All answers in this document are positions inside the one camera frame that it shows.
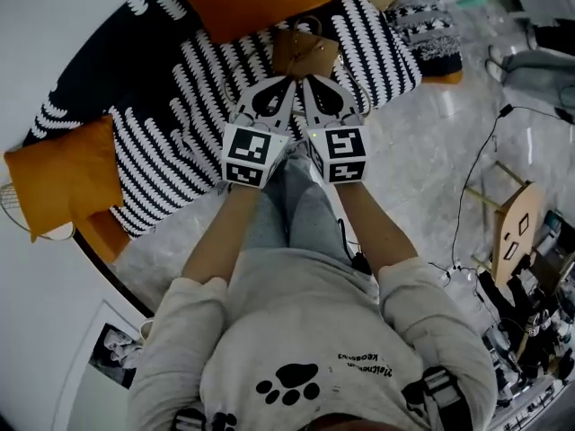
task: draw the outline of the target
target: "sleeve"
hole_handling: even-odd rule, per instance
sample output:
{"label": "sleeve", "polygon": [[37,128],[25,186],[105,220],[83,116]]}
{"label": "sleeve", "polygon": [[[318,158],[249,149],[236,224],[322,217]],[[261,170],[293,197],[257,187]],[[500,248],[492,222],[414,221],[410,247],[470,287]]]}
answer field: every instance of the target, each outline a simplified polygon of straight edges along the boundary
{"label": "sleeve", "polygon": [[497,400],[491,356],[481,338],[437,286],[422,259],[408,259],[379,270],[385,321],[429,362],[423,346],[432,346],[436,362],[457,378],[471,411],[473,429],[486,429]]}
{"label": "sleeve", "polygon": [[170,429],[178,410],[199,399],[199,381],[224,328],[227,284],[178,278],[166,293],[128,396],[129,430]]}

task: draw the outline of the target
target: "floor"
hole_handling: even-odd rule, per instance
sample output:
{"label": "floor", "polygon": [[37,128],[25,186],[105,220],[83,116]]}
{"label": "floor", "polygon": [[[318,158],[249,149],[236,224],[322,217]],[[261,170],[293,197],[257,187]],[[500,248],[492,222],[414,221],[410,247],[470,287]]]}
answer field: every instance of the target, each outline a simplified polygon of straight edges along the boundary
{"label": "floor", "polygon": [[[484,71],[489,44],[496,43],[507,52],[526,48],[520,27],[494,3],[465,11],[454,7],[453,15],[462,35],[464,80],[453,86],[423,84],[373,112],[367,122],[375,151],[367,187],[409,235],[421,257],[444,268],[451,265],[464,179],[499,110],[511,103],[553,112],[544,103],[502,91]],[[491,198],[506,200],[518,186],[493,167],[499,159],[539,184],[547,207],[573,209],[572,133],[572,127],[564,122],[514,110],[500,120],[471,184]],[[331,188],[328,193],[334,195]],[[132,242],[114,264],[119,278],[151,309],[157,308],[221,202],[217,193],[199,199],[159,224],[153,233]],[[339,214],[341,207],[334,204]],[[473,266],[472,254],[489,256],[491,218],[489,209],[464,196],[454,254],[463,266]],[[439,280],[442,275],[438,270]],[[485,330],[493,320],[473,296],[474,287],[473,274],[457,272],[446,291],[477,329]]]}

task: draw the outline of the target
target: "black and white striped blanket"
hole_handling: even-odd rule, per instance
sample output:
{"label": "black and white striped blanket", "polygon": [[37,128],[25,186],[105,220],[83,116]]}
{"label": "black and white striped blanket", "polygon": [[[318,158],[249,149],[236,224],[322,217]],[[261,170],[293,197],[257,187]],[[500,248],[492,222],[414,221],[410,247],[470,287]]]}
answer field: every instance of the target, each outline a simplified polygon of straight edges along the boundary
{"label": "black and white striped blanket", "polygon": [[[342,62],[374,107],[420,82],[416,59],[368,0],[333,0],[310,14],[322,22],[324,37],[340,43]],[[291,23],[215,45],[185,0],[131,0],[68,65],[25,144],[110,113],[124,198],[124,207],[111,212],[131,237],[138,237],[220,180],[222,135],[233,107],[223,79],[240,63],[229,84],[237,99],[271,76],[274,33]],[[334,68],[332,79],[353,93],[361,109],[367,107],[343,67]],[[302,109],[299,96],[295,109]],[[295,140],[302,138],[304,126],[303,119],[292,119]]]}

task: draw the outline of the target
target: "forearm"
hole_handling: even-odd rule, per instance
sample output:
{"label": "forearm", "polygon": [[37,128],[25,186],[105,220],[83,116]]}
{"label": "forearm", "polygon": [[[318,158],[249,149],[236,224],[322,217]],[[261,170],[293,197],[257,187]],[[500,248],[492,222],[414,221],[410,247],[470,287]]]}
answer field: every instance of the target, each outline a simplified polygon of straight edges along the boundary
{"label": "forearm", "polygon": [[381,267],[417,257],[409,238],[387,216],[363,183],[339,184],[335,188],[374,273]]}
{"label": "forearm", "polygon": [[184,265],[181,275],[201,284],[212,277],[229,282],[260,191],[236,185]]}

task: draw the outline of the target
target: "black paw print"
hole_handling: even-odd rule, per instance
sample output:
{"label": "black paw print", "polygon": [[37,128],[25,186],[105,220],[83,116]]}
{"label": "black paw print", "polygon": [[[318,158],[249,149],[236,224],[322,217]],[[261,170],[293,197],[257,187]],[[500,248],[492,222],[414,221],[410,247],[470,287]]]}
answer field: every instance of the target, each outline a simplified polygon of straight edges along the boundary
{"label": "black paw print", "polygon": [[[318,367],[315,364],[288,364],[280,367],[276,376],[284,388],[290,388],[281,398],[284,405],[293,406],[300,398],[301,392],[295,388],[308,383],[317,375]],[[273,383],[269,380],[259,382],[255,391],[259,394],[267,394],[266,404],[273,404],[279,397],[279,390],[270,390]],[[320,395],[320,387],[316,383],[309,383],[304,388],[304,397],[307,400],[313,400]]]}
{"label": "black paw print", "polygon": [[237,425],[237,418],[233,413],[218,412],[212,421],[212,431],[234,431],[232,427]]}

